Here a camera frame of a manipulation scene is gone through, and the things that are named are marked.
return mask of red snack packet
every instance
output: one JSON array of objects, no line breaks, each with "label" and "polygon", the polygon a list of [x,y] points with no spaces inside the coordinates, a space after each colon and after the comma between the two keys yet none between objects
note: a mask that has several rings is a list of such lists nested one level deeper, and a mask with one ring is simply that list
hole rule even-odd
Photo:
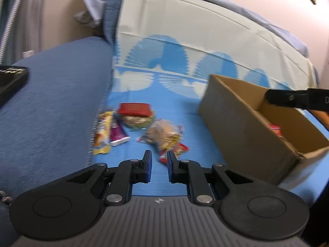
[{"label": "red snack packet", "polygon": [[272,128],[272,130],[276,133],[277,136],[282,137],[280,126],[270,124],[269,127]]},{"label": "red snack packet", "polygon": [[[181,155],[182,153],[184,152],[187,152],[189,151],[190,148],[181,144],[181,143],[177,143],[173,148],[172,148],[172,151],[174,151],[176,157],[178,157],[179,155]],[[167,151],[163,151],[161,154],[160,154],[160,161],[163,162],[163,163],[167,163]]]},{"label": "red snack packet", "polygon": [[121,103],[118,114],[149,117],[152,115],[150,105],[146,103]]}]

